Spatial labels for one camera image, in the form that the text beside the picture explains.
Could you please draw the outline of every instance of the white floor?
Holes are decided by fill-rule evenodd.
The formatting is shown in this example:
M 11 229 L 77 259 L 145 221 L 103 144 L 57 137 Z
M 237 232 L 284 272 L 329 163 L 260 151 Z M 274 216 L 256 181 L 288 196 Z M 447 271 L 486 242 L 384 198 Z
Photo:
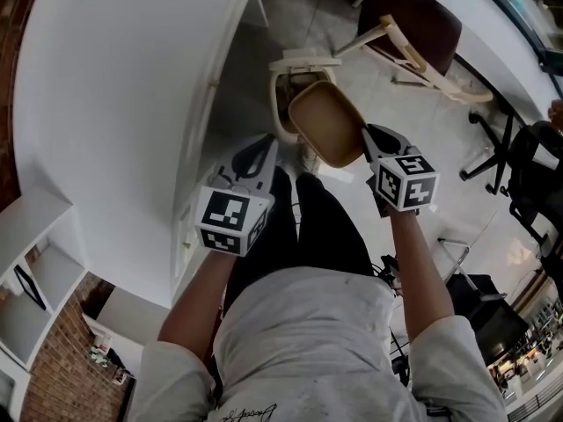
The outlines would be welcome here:
M 359 11 L 346 0 L 263 0 L 269 30 L 240 26 L 225 64 L 216 105 L 209 127 L 208 143 L 229 142 L 233 137 L 273 131 L 268 96 L 267 64 L 281 59 L 284 48 L 315 47 L 329 55 L 333 47 L 349 42 L 355 35 Z M 508 213 L 509 199 L 490 195 L 485 190 L 494 170 L 463 182 L 460 169 L 484 159 L 490 147 L 483 130 L 471 125 L 472 109 L 450 101 L 434 91 L 409 89 L 391 84 L 391 69 L 371 55 L 357 51 L 343 58 L 335 69 L 338 86 L 347 94 L 368 123 L 392 127 L 417 145 L 442 174 L 439 193 L 429 209 L 421 211 L 420 225 L 442 274 L 451 263 L 436 242 L 448 237 L 467 242 L 472 251 L 464 263 L 468 273 L 493 277 L 500 292 L 512 302 L 527 281 L 530 270 L 538 267 L 537 245 Z M 454 64 L 454 79 L 465 85 L 480 84 Z M 505 116 L 494 105 L 474 106 L 498 125 L 499 135 Z M 363 156 L 343 170 L 321 170 L 320 178 L 348 211 L 360 230 L 371 259 L 381 264 L 380 256 L 394 254 L 391 226 L 377 212 L 365 181 L 370 171 Z M 508 180 L 509 170 L 505 173 Z M 458 256 L 461 250 L 452 249 Z M 391 328 L 405 338 L 402 302 Z

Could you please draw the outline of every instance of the black pants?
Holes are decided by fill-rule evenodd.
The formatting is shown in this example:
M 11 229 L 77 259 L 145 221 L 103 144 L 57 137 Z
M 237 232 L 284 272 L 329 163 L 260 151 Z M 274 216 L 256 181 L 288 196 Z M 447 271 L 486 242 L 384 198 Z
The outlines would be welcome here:
M 320 180 L 304 173 L 297 179 L 296 189 L 301 207 L 298 240 L 291 207 L 291 181 L 283 169 L 276 167 L 271 189 L 274 207 L 250 252 L 235 263 L 227 284 L 224 312 L 246 287 L 289 267 L 321 267 L 374 276 L 360 233 Z

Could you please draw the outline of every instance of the text print on shirt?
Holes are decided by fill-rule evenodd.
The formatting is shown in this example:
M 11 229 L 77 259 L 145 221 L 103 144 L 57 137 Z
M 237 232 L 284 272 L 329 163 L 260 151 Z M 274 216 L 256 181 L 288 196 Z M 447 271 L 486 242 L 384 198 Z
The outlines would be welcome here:
M 278 407 L 277 404 L 271 404 L 265 410 L 250 410 L 247 411 L 243 408 L 239 414 L 237 414 L 238 408 L 235 408 L 229 413 L 229 416 L 222 418 L 221 422 L 241 422 L 243 418 L 257 418 L 260 417 L 260 422 L 269 422 L 274 410 Z

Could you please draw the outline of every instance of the white shelf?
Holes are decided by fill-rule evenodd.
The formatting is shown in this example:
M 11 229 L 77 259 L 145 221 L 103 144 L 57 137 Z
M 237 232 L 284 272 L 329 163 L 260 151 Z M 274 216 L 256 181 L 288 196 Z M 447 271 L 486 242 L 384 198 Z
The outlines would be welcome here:
M 71 207 L 35 187 L 0 213 L 0 281 Z
M 28 295 L 10 295 L 0 310 L 0 347 L 29 370 L 54 321 Z
M 32 265 L 37 287 L 54 314 L 61 311 L 85 273 L 86 270 L 81 265 L 54 245 L 49 245 Z
M 42 251 L 30 267 L 26 254 Z M 37 287 L 43 310 L 23 292 L 19 265 Z M 35 187 L 0 213 L 0 283 L 12 291 L 0 305 L 0 348 L 30 370 L 48 331 L 87 270 L 78 214 L 72 204 Z
M 22 367 L 16 364 L 11 358 L 0 350 L 0 370 L 13 380 L 13 389 L 11 391 L 8 412 L 14 421 L 18 422 L 21 407 L 26 397 L 27 385 L 29 384 L 30 375 Z

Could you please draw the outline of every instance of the white table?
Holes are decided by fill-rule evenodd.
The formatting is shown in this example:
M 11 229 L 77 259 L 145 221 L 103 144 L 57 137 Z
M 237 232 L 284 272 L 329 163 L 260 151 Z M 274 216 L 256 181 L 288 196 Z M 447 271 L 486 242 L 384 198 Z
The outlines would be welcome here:
M 138 378 L 143 349 L 157 340 L 168 312 L 117 287 L 95 320 L 87 315 L 83 318 L 93 333 L 112 338 L 112 348 L 125 368 Z
M 492 0 L 437 0 L 463 23 L 457 52 L 527 123 L 547 117 L 559 98 L 528 41 Z
M 189 260 L 179 221 L 243 13 L 265 23 L 260 0 L 35 0 L 27 24 L 22 190 L 39 182 L 70 201 L 91 270 L 164 307 Z

